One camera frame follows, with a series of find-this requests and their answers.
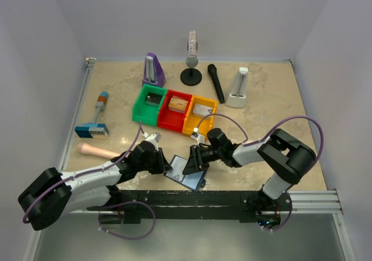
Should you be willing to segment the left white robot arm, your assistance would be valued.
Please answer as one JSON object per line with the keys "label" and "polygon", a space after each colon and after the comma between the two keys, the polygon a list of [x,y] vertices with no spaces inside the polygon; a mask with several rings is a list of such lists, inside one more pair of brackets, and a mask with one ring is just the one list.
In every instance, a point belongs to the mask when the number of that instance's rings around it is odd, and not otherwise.
{"label": "left white robot arm", "polygon": [[142,141],[106,163],[75,172],[44,170],[18,197],[24,211],[23,223],[43,230],[61,215],[78,209],[120,205],[116,185],[133,179],[137,173],[163,174],[171,170],[161,148]]}

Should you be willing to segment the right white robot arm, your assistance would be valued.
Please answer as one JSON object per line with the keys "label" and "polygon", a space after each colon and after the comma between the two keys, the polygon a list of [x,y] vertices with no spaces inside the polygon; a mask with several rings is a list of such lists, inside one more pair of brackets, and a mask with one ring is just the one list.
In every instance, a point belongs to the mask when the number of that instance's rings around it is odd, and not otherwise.
{"label": "right white robot arm", "polygon": [[233,144],[220,128],[211,129],[207,139],[209,145],[190,146],[183,175],[207,170],[209,163],[217,160],[233,168],[266,162],[274,171],[259,195],[260,206],[266,210],[272,210],[279,204],[281,194],[300,182],[316,159],[310,147],[280,128],[275,129],[264,141],[250,146]]}

